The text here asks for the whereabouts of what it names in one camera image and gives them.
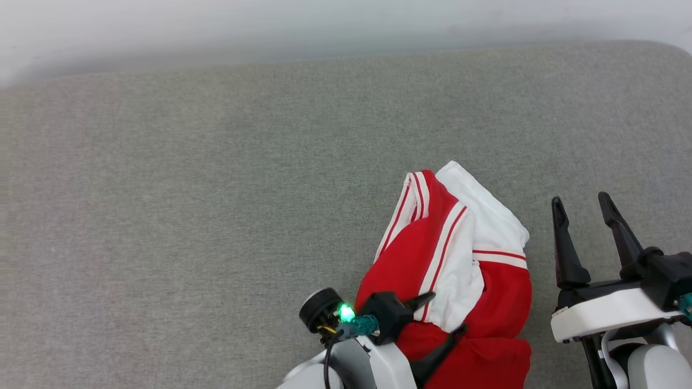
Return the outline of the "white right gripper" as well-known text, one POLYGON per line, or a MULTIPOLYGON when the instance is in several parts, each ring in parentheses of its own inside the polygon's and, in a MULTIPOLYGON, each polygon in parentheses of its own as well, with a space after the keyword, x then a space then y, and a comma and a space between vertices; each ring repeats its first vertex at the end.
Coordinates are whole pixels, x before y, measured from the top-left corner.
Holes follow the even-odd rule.
POLYGON ((590 283, 569 234, 569 218, 560 197, 551 200, 555 278, 559 289, 551 330, 556 342, 571 341, 635 325, 684 321, 674 307, 660 308, 642 290, 649 258, 662 256, 657 246, 644 248, 607 192, 598 193, 604 222, 612 231, 621 280, 590 283))

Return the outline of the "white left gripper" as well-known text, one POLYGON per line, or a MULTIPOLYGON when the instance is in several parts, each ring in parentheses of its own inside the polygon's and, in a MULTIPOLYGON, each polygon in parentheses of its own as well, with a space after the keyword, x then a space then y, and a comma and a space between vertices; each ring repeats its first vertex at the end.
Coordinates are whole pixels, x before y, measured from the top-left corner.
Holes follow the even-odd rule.
MULTIPOLYGON (((406 300, 404 307, 415 313, 435 298, 435 292, 406 300)), ((375 345, 370 338, 352 338, 332 347, 332 368, 344 388, 424 388, 467 333, 464 323, 422 359, 410 364, 394 343, 375 345)))

